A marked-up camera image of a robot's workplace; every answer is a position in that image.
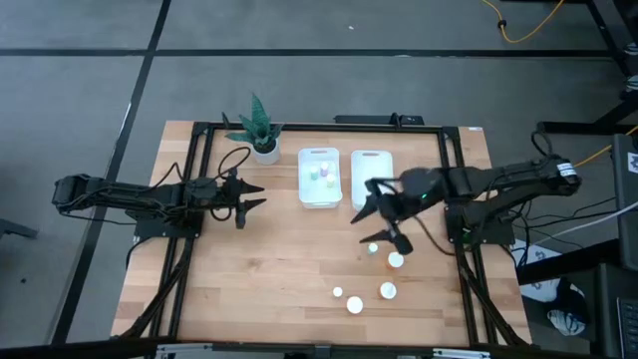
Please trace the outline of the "black computer tower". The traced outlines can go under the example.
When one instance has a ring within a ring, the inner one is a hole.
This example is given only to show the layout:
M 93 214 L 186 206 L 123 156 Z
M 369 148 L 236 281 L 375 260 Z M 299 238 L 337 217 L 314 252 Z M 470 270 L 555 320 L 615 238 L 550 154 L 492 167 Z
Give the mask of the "black computer tower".
M 620 259 L 627 269 L 638 271 L 638 138 L 615 135 L 612 160 Z

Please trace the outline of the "black desk frame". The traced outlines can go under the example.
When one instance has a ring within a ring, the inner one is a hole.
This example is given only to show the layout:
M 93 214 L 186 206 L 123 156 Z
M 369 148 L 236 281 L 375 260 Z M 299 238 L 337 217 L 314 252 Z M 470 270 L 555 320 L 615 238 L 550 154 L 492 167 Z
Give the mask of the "black desk frame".
M 579 0 L 587 6 L 594 23 L 606 46 L 606 55 L 617 65 L 621 73 L 630 75 L 627 55 L 616 45 L 607 24 L 594 3 L 594 0 Z M 621 125 L 630 115 L 638 112 L 638 90 L 626 91 L 621 95 L 620 104 L 613 107 L 597 120 L 590 123 L 578 122 L 538 122 L 536 128 L 548 134 L 614 136 L 629 133 L 634 126 Z

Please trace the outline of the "white and blue bag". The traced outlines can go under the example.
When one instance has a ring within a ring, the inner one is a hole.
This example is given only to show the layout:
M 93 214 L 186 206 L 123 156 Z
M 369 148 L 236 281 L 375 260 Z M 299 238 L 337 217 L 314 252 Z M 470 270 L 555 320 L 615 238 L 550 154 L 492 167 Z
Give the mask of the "white and blue bag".
M 584 293 L 566 278 L 559 280 L 556 296 L 545 309 L 547 319 L 564 336 L 581 334 L 591 321 Z

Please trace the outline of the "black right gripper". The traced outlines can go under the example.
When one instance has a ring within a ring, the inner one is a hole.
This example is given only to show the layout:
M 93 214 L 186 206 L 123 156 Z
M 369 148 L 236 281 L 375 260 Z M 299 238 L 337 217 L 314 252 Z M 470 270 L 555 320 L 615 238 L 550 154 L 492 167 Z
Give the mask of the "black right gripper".
M 444 176 L 441 170 L 406 170 L 400 174 L 399 182 L 402 190 L 395 194 L 383 194 L 378 205 L 375 194 L 367 195 L 364 205 L 351 219 L 351 223 L 356 223 L 379 209 L 389 228 L 368 235 L 359 242 L 389 241 L 400 254 L 407 255 L 414 249 L 408 238 L 400 232 L 398 225 L 444 199 Z

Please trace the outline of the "green snake plant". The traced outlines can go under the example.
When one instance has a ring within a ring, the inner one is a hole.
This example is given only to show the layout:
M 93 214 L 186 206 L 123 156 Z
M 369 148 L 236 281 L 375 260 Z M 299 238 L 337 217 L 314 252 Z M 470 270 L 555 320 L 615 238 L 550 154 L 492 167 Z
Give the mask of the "green snake plant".
M 275 149 L 283 124 L 271 123 L 271 118 L 266 113 L 261 100 L 254 93 L 251 94 L 251 117 L 239 115 L 238 118 L 243 131 L 227 133 L 225 136 L 228 139 L 248 143 L 261 154 L 270 153 Z

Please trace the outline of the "black overhead rig beam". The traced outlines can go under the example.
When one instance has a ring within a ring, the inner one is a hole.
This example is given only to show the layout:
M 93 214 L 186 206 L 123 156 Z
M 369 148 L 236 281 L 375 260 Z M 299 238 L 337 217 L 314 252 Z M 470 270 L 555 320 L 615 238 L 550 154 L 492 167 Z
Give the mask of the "black overhead rig beam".
M 505 346 L 479 343 L 455 346 L 387 346 L 337 344 L 279 344 L 241 342 L 178 342 L 168 337 L 117 338 L 104 341 L 48 344 L 0 349 L 0 359 L 130 359 L 152 355 L 208 352 L 303 353 L 317 359 L 341 354 L 390 354 L 457 359 L 638 359 L 638 353 L 624 357 L 576 354 L 544 350 L 537 346 Z

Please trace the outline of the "black power strip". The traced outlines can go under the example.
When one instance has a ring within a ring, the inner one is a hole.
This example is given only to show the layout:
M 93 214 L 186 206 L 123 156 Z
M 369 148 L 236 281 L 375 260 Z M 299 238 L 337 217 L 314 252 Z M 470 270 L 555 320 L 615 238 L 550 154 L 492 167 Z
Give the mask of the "black power strip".
M 336 124 L 363 124 L 363 125 L 390 125 L 400 126 L 423 126 L 424 119 L 421 116 L 399 115 L 393 113 L 387 116 L 377 115 L 337 115 L 334 117 Z

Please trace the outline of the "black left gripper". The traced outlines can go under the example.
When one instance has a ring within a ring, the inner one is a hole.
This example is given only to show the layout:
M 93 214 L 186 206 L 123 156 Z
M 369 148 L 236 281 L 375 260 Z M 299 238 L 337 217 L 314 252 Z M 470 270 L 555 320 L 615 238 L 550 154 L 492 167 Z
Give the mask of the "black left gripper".
M 222 189 L 228 204 L 228 213 L 221 221 L 230 219 L 232 213 L 235 212 L 235 226 L 237 229 L 244 229 L 248 211 L 266 202 L 266 198 L 241 200 L 240 196 L 242 194 L 265 191 L 264 187 L 250 184 L 244 179 L 229 177 L 225 181 Z

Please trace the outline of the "black aluminium table frame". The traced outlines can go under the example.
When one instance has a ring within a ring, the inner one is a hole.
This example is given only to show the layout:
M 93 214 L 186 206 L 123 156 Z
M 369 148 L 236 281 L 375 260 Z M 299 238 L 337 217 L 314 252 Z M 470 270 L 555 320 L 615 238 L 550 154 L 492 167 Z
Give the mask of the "black aluminium table frame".
M 377 216 L 351 223 L 354 208 L 343 198 L 332 209 L 307 209 L 298 197 L 298 153 L 335 148 L 341 185 L 350 184 L 351 154 L 386 150 L 397 171 L 437 167 L 463 157 L 471 166 L 489 164 L 483 132 L 462 128 L 456 139 L 437 128 L 405 132 L 380 127 L 294 125 L 281 134 L 281 158 L 272 166 L 245 159 L 222 128 L 191 133 L 190 122 L 169 122 L 150 154 L 128 159 L 125 181 L 176 181 L 173 164 L 194 175 L 214 176 L 238 166 L 246 181 L 264 187 L 244 229 L 232 220 L 206 217 L 194 242 L 181 309 L 167 305 L 161 333 L 183 341 L 388 346 L 467 346 L 485 339 L 484 320 L 467 322 L 468 306 L 444 223 L 436 206 L 403 225 L 414 245 L 399 269 L 386 265 L 391 246 L 369 254 L 359 240 L 382 227 Z M 396 297 L 379 286 L 393 282 Z M 336 298 L 334 287 L 343 295 Z M 360 314 L 346 307 L 350 296 L 364 303 Z

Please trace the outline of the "white plant pot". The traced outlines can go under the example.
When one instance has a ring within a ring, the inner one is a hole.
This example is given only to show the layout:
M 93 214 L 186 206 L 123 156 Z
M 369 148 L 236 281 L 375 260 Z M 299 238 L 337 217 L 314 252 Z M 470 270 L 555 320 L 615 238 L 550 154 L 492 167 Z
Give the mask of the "white plant pot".
M 251 147 L 251 149 L 252 149 L 252 156 L 261 165 L 265 165 L 265 166 L 274 165 L 280 160 L 279 140 L 274 141 L 274 147 L 268 153 L 261 153 L 255 147 Z

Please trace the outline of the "black keyboard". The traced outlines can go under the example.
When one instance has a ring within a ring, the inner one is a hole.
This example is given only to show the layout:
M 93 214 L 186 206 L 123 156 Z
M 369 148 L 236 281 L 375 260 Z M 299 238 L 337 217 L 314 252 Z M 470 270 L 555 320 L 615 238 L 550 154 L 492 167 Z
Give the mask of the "black keyboard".
M 618 298 L 618 323 L 623 359 L 638 359 L 638 299 Z

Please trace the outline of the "white plastic bin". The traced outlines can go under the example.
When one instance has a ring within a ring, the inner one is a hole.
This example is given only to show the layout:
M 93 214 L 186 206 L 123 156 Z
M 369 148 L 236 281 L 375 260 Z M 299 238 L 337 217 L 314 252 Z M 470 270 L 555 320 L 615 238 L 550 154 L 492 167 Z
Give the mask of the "white plastic bin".
M 298 153 L 298 194 L 302 205 L 308 209 L 334 208 L 343 194 L 340 183 L 340 153 L 335 148 L 308 148 Z M 330 174 L 336 181 L 332 187 L 326 185 L 326 178 L 320 176 L 320 165 L 330 164 Z M 310 169 L 319 170 L 319 178 L 313 180 Z
M 387 151 L 358 150 L 351 154 L 351 201 L 356 211 L 363 208 L 369 191 L 365 181 L 392 178 L 393 158 Z

